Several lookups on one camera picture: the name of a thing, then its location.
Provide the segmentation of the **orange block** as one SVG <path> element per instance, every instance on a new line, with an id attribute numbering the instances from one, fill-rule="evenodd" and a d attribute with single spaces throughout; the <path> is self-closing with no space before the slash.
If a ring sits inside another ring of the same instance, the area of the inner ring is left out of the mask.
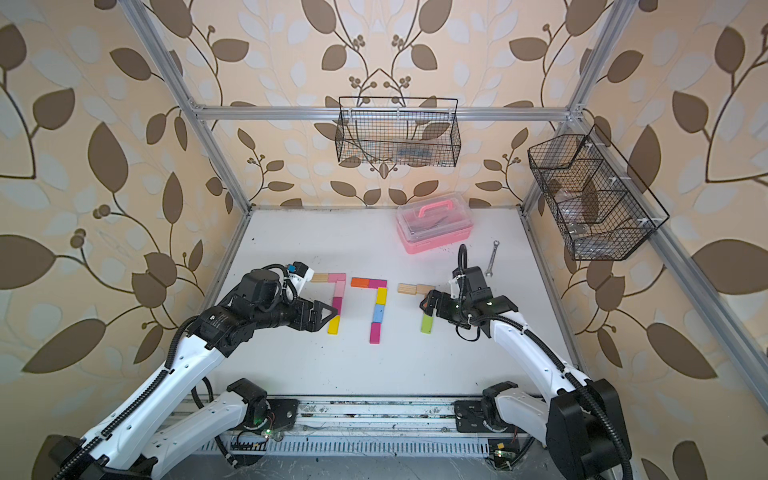
<path id="1" fill-rule="evenodd" d="M 350 286 L 353 288 L 369 288 L 370 280 L 367 278 L 353 277 L 350 281 Z"/>

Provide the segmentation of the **thin yellow block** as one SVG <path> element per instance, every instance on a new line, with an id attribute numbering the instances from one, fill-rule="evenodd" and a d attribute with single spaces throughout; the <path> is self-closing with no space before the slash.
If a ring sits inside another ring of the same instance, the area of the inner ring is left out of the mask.
<path id="1" fill-rule="evenodd" d="M 339 316 L 335 316 L 328 324 L 328 330 L 327 333 L 329 335 L 337 335 L 339 333 L 339 326 L 340 326 L 340 320 L 341 318 Z"/>

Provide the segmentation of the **pink plastic storage box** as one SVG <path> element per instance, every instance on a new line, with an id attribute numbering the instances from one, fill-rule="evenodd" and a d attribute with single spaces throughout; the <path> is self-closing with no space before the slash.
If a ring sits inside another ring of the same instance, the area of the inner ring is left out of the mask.
<path id="1" fill-rule="evenodd" d="M 458 193 L 400 206 L 395 219 L 398 236 L 410 255 L 466 240 L 474 226 L 468 202 Z"/>

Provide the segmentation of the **ridged wood block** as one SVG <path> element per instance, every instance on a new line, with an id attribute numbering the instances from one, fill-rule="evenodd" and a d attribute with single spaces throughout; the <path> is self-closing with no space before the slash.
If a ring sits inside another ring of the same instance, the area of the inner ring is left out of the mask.
<path id="1" fill-rule="evenodd" d="M 397 291 L 401 294 L 416 295 L 418 293 L 418 287 L 412 284 L 400 283 L 397 287 Z"/>

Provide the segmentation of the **green block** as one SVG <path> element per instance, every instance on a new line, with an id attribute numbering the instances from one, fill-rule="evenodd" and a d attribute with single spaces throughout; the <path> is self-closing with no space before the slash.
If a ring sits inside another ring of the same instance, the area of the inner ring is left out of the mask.
<path id="1" fill-rule="evenodd" d="M 420 325 L 420 332 L 423 334 L 430 334 L 433 328 L 433 317 L 431 315 L 423 314 Z"/>

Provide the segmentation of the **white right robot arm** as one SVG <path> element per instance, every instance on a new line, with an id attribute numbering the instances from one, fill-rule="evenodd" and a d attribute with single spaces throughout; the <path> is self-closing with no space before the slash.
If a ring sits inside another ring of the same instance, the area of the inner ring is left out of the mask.
<path id="1" fill-rule="evenodd" d="M 486 426 L 515 426 L 539 441 L 567 479 L 602 478 L 618 467 L 634 472 L 632 451 L 617 390 L 593 380 L 558 355 L 531 328 L 518 306 L 496 296 L 478 267 L 458 267 L 448 292 L 432 289 L 421 310 L 459 330 L 478 332 L 501 346 L 533 382 L 529 394 L 513 382 L 486 388 L 481 406 Z"/>

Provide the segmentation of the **tan wood block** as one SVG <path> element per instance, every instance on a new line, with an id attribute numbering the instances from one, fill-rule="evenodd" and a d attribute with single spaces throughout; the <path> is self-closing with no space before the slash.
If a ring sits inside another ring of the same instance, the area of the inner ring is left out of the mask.
<path id="1" fill-rule="evenodd" d="M 434 290 L 435 287 L 432 285 L 425 285 L 425 284 L 418 284 L 416 286 L 416 294 L 417 295 L 428 295 L 430 291 Z"/>

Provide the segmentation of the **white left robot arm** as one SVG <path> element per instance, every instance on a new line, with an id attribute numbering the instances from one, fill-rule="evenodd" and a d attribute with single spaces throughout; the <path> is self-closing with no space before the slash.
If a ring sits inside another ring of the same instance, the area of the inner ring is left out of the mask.
<path id="1" fill-rule="evenodd" d="M 318 332 L 339 310 L 300 297 L 314 275 L 301 262 L 243 276 L 217 304 L 182 323 L 164 363 L 122 405 L 81 438 L 64 436 L 48 456 L 56 479 L 159 479 L 208 440 L 242 427 L 262 433 L 277 419 L 266 391 L 242 378 L 185 419 L 166 418 L 255 331 Z"/>

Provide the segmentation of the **light pink block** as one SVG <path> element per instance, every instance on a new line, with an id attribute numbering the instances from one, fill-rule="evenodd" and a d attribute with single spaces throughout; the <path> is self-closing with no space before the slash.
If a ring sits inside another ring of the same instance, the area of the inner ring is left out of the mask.
<path id="1" fill-rule="evenodd" d="M 342 298 L 344 296 L 345 287 L 346 287 L 346 282 L 345 281 L 337 281 L 335 283 L 333 297 L 334 298 Z"/>

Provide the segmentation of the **magenta slanted block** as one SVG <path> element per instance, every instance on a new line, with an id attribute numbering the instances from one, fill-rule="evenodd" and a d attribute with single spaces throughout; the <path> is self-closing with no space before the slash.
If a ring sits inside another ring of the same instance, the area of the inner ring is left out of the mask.
<path id="1" fill-rule="evenodd" d="M 381 323 L 373 322 L 370 326 L 369 343 L 378 345 L 381 342 Z"/>

